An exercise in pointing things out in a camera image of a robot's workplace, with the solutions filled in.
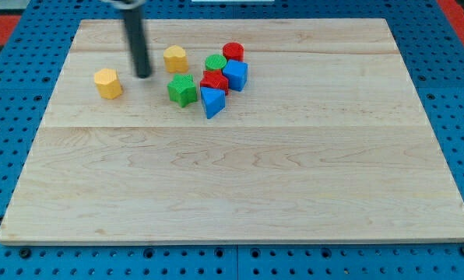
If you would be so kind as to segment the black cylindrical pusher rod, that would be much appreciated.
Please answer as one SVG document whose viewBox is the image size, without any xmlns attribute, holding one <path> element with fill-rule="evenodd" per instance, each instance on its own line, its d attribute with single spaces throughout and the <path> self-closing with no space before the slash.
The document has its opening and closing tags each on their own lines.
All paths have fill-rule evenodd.
<svg viewBox="0 0 464 280">
<path fill-rule="evenodd" d="M 124 6 L 122 15 L 135 74 L 138 78 L 145 79 L 151 76 L 152 66 L 146 46 L 146 34 L 142 19 L 142 3 L 124 2 Z"/>
</svg>

